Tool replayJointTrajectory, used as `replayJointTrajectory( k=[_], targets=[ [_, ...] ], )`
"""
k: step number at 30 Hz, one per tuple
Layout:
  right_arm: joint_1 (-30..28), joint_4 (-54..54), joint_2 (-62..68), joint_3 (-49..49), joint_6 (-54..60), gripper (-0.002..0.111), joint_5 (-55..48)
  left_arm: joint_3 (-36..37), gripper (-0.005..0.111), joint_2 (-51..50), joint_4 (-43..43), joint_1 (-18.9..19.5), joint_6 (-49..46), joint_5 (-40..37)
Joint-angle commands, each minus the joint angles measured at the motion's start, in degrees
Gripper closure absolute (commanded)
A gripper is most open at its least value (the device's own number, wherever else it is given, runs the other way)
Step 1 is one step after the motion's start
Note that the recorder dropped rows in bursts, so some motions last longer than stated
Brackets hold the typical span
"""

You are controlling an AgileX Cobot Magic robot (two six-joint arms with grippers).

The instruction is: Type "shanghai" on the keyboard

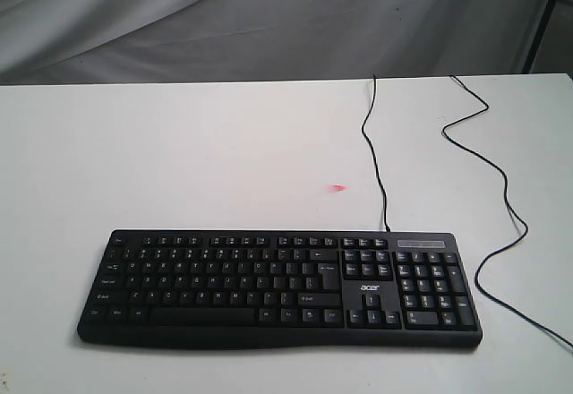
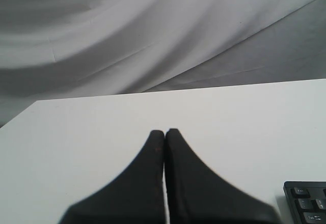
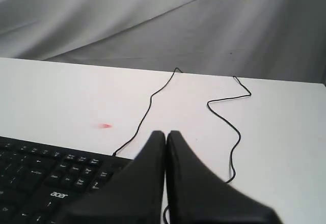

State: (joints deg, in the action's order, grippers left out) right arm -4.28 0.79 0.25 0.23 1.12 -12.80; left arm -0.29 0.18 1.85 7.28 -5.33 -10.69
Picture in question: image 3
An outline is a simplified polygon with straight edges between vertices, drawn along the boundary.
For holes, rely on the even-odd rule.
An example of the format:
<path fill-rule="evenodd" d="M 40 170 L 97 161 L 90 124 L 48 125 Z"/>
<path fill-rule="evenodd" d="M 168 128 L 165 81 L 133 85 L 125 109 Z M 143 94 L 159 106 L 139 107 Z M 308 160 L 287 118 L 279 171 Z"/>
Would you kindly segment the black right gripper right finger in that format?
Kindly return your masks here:
<path fill-rule="evenodd" d="M 166 181 L 171 223 L 281 223 L 277 213 L 215 175 L 179 131 L 166 145 Z"/>

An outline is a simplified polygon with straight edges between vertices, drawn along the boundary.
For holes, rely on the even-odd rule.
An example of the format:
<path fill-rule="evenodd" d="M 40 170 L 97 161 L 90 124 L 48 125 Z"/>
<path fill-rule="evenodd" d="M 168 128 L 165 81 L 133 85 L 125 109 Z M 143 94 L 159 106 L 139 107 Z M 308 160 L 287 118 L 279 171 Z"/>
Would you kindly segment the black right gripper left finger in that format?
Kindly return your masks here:
<path fill-rule="evenodd" d="M 136 158 L 95 192 L 68 205 L 61 223 L 160 223 L 165 134 L 153 131 Z"/>

